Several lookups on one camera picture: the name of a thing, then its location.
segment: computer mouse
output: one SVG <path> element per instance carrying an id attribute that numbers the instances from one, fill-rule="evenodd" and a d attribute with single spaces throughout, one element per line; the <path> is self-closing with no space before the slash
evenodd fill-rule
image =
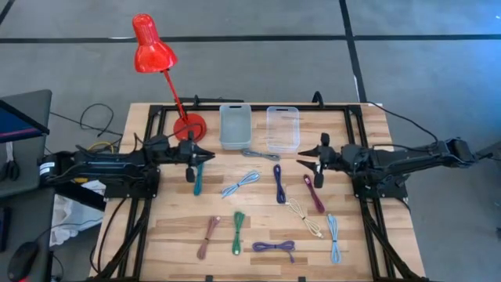
<path id="1" fill-rule="evenodd" d="M 27 277 L 37 253 L 38 244 L 36 241 L 20 245 L 9 262 L 7 269 L 9 279 L 17 282 Z"/>

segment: clear plastic container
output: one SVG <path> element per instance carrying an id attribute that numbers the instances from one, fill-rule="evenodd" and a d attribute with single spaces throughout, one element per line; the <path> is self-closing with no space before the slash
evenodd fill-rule
<path id="1" fill-rule="evenodd" d="M 241 150 L 251 146 L 252 110 L 248 104 L 219 107 L 219 141 L 224 150 Z"/>
<path id="2" fill-rule="evenodd" d="M 268 107 L 266 145 L 273 153 L 292 153 L 300 143 L 299 110 L 295 107 Z"/>

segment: lamp base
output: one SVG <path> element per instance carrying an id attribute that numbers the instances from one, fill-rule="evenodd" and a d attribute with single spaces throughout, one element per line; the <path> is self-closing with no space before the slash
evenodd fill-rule
<path id="1" fill-rule="evenodd" d="M 202 140 L 207 132 L 205 120 L 199 114 L 187 114 L 187 121 L 178 118 L 174 123 L 174 134 L 178 140 L 187 140 L 190 131 L 193 131 L 193 141 Z"/>

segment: red desk lamp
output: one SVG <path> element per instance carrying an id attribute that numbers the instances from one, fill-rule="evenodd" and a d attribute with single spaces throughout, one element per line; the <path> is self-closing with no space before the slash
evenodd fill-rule
<path id="1" fill-rule="evenodd" d="M 135 36 L 138 38 L 139 47 L 135 51 L 134 66 L 140 73 L 161 72 L 167 79 L 172 95 L 178 106 L 180 118 L 174 123 L 174 134 L 177 139 L 188 139 L 190 131 L 193 132 L 194 141 L 201 140 L 207 132 L 204 118 L 199 114 L 187 114 L 182 108 L 178 94 L 174 89 L 169 68 L 173 67 L 178 58 L 171 48 L 160 40 L 153 18 L 148 14 L 138 14 L 132 19 Z"/>

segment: lamp shade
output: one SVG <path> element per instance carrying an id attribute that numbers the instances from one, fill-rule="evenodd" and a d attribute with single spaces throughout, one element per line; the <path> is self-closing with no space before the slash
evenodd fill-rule
<path id="1" fill-rule="evenodd" d="M 140 73 L 165 71 L 178 62 L 174 51 L 158 36 L 153 18 L 138 14 L 132 19 L 138 49 L 135 51 L 134 67 Z"/>

